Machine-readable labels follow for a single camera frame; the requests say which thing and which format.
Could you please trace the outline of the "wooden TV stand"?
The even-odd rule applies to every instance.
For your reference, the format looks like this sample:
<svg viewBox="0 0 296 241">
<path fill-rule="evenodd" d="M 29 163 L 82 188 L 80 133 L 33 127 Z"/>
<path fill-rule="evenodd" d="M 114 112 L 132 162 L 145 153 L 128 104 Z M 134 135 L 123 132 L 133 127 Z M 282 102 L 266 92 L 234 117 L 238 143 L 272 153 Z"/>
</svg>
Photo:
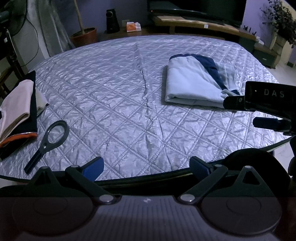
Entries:
<svg viewBox="0 0 296 241">
<path fill-rule="evenodd" d="M 219 25 L 198 20 L 186 20 L 178 16 L 154 16 L 147 26 L 142 27 L 140 32 L 127 33 L 122 27 L 119 32 L 98 35 L 99 41 L 106 41 L 125 37 L 146 35 L 193 35 L 238 43 L 248 52 L 252 53 L 256 37 L 250 31 L 235 28 L 230 25 Z"/>
</svg>

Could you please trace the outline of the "blue raglan graphic shirt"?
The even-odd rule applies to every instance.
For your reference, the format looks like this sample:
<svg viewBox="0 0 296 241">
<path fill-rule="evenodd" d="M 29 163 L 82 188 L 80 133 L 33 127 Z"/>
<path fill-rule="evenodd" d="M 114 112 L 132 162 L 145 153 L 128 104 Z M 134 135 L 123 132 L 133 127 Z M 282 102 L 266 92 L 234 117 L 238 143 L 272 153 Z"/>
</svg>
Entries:
<svg viewBox="0 0 296 241">
<path fill-rule="evenodd" d="M 238 75 L 228 64 L 199 54 L 177 54 L 169 59 L 165 101 L 223 108 L 226 97 L 240 96 Z"/>
</svg>

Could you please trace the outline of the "potted tree in red pot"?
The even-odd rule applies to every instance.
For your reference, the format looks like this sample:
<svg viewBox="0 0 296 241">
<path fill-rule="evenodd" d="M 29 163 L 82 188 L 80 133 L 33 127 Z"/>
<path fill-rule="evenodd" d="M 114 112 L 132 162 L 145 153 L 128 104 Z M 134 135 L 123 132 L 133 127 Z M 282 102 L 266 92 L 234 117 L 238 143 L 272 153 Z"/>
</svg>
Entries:
<svg viewBox="0 0 296 241">
<path fill-rule="evenodd" d="M 77 14 L 77 19 L 80 27 L 80 31 L 70 36 L 70 40 L 73 45 L 78 48 L 85 45 L 90 45 L 97 42 L 97 31 L 96 28 L 85 28 L 82 23 L 81 13 L 78 8 L 77 1 L 74 0 L 74 7 Z"/>
</svg>

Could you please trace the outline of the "white cloth at bed edge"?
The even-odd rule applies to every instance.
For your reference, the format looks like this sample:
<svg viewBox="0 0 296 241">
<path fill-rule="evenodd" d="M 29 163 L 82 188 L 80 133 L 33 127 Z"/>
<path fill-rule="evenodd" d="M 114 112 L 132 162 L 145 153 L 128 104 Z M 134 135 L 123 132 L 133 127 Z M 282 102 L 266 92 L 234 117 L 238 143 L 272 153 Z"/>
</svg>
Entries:
<svg viewBox="0 0 296 241">
<path fill-rule="evenodd" d="M 1 104 L 1 143 L 22 122 L 30 117 L 31 97 L 34 90 L 32 80 L 23 80 Z"/>
</svg>

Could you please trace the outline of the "dark wooden chair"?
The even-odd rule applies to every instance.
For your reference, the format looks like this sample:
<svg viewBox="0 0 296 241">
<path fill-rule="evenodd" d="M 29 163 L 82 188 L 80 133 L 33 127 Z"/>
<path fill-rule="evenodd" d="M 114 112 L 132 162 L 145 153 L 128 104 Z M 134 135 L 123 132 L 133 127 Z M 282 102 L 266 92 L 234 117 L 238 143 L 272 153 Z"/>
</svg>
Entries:
<svg viewBox="0 0 296 241">
<path fill-rule="evenodd" d="M 18 56 L 11 39 L 10 32 L 7 28 L 1 28 L 1 60 L 6 59 L 9 66 L 1 73 L 1 98 L 5 99 L 11 92 L 5 84 L 8 77 L 14 73 L 17 77 L 16 85 L 21 82 L 25 76 L 20 63 L 18 62 Z"/>
</svg>

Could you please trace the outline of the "orange tissue box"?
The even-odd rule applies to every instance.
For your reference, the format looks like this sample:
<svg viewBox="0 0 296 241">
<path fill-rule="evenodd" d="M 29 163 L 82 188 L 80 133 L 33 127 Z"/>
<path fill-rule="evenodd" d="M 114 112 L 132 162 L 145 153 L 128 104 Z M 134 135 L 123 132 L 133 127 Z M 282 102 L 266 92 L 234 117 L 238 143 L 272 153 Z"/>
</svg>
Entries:
<svg viewBox="0 0 296 241">
<path fill-rule="evenodd" d="M 127 22 L 126 23 L 126 32 L 140 32 L 142 30 L 139 22 Z"/>
</svg>

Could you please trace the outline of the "silver quilted bedspread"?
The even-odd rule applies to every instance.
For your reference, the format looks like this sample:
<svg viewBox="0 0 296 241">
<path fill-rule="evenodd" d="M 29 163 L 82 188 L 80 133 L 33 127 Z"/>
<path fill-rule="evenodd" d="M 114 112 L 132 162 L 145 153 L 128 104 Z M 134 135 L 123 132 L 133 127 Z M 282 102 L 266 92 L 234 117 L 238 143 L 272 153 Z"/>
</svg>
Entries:
<svg viewBox="0 0 296 241">
<path fill-rule="evenodd" d="M 102 157 L 101 180 L 180 170 L 192 156 L 210 162 L 286 141 L 281 133 L 255 128 L 257 112 L 166 103 L 169 58 L 186 53 L 233 66 L 241 92 L 247 81 L 276 82 L 239 44 L 207 37 L 128 37 L 58 54 L 35 67 L 36 86 L 49 102 L 37 119 L 39 136 L 1 161 L 1 177 L 30 179 L 24 168 L 58 120 L 67 122 L 69 136 L 37 166 L 63 171 Z"/>
</svg>

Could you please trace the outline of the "black magnifying glass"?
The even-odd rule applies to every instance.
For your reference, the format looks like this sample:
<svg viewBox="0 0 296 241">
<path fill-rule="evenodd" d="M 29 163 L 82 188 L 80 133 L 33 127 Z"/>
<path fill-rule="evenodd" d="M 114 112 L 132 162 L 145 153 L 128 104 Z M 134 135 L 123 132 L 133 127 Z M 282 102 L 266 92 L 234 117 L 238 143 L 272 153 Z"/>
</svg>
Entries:
<svg viewBox="0 0 296 241">
<path fill-rule="evenodd" d="M 49 140 L 49 135 L 52 132 L 52 130 L 60 126 L 63 130 L 63 135 L 61 137 L 58 137 L 55 141 L 50 141 Z M 43 139 L 41 141 L 39 149 L 36 151 L 36 153 L 32 156 L 30 161 L 27 163 L 27 165 L 24 168 L 24 172 L 29 175 L 31 171 L 35 168 L 37 163 L 41 160 L 41 158 L 49 151 L 56 149 L 60 145 L 62 145 L 68 135 L 69 135 L 69 125 L 66 123 L 64 120 L 58 120 L 52 123 L 46 130 Z"/>
</svg>

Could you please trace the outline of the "dark low side cabinet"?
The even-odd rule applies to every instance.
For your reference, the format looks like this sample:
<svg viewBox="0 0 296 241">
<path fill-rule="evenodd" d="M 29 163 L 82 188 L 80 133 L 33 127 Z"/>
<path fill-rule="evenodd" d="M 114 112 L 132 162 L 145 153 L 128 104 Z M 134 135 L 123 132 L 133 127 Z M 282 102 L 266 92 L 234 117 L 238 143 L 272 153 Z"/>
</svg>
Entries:
<svg viewBox="0 0 296 241">
<path fill-rule="evenodd" d="M 280 61 L 280 56 L 265 45 L 255 43 L 253 56 L 265 67 L 275 69 Z"/>
</svg>

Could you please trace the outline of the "flower plant in vase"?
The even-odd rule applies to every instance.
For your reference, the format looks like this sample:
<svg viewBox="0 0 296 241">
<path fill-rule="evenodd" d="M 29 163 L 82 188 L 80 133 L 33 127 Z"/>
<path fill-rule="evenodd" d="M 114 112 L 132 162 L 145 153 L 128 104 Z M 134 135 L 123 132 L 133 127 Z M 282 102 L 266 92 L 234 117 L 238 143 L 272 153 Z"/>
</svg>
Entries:
<svg viewBox="0 0 296 241">
<path fill-rule="evenodd" d="M 283 1 L 268 1 L 261 11 L 263 24 L 272 26 L 275 33 L 272 50 L 281 56 L 286 43 L 295 45 L 295 17 L 292 10 Z"/>
</svg>

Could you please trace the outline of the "white wall socket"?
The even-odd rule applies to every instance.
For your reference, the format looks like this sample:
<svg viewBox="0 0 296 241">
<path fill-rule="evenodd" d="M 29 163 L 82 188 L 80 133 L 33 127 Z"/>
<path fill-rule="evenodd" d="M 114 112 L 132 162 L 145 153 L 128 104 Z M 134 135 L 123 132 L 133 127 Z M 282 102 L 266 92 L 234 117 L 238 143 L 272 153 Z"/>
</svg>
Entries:
<svg viewBox="0 0 296 241">
<path fill-rule="evenodd" d="M 130 22 L 130 20 L 122 20 L 121 21 L 121 24 L 122 24 L 122 27 L 126 27 L 126 24 Z"/>
</svg>

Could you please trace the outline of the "grey curtain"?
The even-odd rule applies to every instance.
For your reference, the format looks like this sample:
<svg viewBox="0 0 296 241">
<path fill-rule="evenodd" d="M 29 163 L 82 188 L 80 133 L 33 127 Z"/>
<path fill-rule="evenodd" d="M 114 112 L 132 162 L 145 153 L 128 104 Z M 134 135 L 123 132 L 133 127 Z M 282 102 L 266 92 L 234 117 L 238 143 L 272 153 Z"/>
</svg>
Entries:
<svg viewBox="0 0 296 241">
<path fill-rule="evenodd" d="M 74 48 L 57 12 L 54 1 L 36 3 L 38 20 L 45 46 L 50 57 Z"/>
</svg>

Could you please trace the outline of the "black speaker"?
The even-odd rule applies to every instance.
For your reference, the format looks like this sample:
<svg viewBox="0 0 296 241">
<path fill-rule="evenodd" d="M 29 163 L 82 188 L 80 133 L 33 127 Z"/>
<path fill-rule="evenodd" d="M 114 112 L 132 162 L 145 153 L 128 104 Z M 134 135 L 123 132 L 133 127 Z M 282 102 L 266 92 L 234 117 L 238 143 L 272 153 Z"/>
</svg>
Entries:
<svg viewBox="0 0 296 241">
<path fill-rule="evenodd" d="M 117 33 L 120 31 L 120 26 L 117 20 L 115 9 L 106 10 L 106 34 Z"/>
</svg>

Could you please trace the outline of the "black standing fan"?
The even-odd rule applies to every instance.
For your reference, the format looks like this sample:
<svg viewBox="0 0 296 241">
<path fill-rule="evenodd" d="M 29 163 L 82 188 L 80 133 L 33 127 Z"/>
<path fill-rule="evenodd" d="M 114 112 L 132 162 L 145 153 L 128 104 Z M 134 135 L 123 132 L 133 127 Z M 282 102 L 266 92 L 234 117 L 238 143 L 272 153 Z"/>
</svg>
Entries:
<svg viewBox="0 0 296 241">
<path fill-rule="evenodd" d="M 12 42 L 12 37 L 20 32 L 26 21 L 32 25 L 37 34 L 36 28 L 27 17 L 28 7 L 29 1 L 1 1 L 1 59 L 6 58 L 9 63 L 19 69 L 31 63 L 39 52 L 37 47 L 34 57 L 28 63 L 20 65 Z"/>
</svg>

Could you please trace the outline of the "large black television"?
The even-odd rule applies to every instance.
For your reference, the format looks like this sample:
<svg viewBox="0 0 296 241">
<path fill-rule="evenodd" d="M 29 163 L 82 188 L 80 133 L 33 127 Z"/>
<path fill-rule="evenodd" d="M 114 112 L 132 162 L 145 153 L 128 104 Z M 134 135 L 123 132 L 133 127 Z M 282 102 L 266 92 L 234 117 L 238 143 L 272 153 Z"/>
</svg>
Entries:
<svg viewBox="0 0 296 241">
<path fill-rule="evenodd" d="M 162 0 L 147 1 L 153 16 L 180 16 L 186 20 L 200 20 L 240 27 L 246 1 L 243 0 Z"/>
</svg>

